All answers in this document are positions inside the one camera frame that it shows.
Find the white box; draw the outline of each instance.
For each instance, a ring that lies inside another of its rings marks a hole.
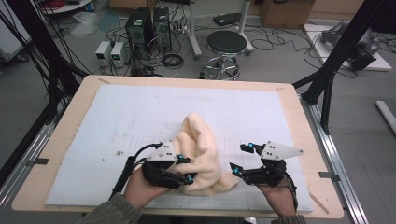
[[[96,58],[98,59],[99,65],[102,67],[108,67],[111,63],[111,44],[108,41],[102,41],[99,48],[96,50]]]
[[[113,60],[114,66],[123,67],[125,65],[125,62],[129,57],[126,53],[124,43],[116,42],[113,50],[111,50],[111,58]]]

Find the cardboard box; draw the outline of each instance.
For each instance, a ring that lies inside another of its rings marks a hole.
[[[264,0],[260,19],[264,27],[304,29],[315,0]]]
[[[259,16],[261,10],[262,10],[262,4],[255,4],[251,2],[250,5],[248,6],[247,14],[251,16]]]
[[[363,2],[364,0],[317,0],[309,18],[350,21]]]
[[[127,11],[134,7],[149,7],[151,13],[157,6],[158,0],[110,0],[110,7]]]

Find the fabric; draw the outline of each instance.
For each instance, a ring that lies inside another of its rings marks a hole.
[[[184,185],[184,194],[212,196],[229,190],[239,179],[231,173],[221,172],[218,149],[210,127],[196,113],[184,118],[181,131],[173,141],[176,154],[190,158],[190,163],[174,164],[173,173],[197,173],[193,184]]]
[[[281,217],[271,221],[271,224],[305,224],[305,218],[301,215],[294,217]]]
[[[137,223],[140,211],[119,193],[115,194],[110,201],[102,203],[87,216],[80,219],[77,224],[132,224]]]

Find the computer tower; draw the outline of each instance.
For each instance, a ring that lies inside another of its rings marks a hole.
[[[154,38],[151,14],[148,7],[135,7],[125,24],[128,41],[133,50],[133,56],[149,60],[155,43],[150,43]]]
[[[162,49],[166,51],[172,50],[171,30],[169,23],[169,7],[157,7],[152,15],[154,23],[154,33],[158,36]]]

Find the black stool seat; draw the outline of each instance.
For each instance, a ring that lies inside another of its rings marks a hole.
[[[216,31],[207,37],[207,45],[220,54],[237,54],[247,47],[247,41],[236,32]]]

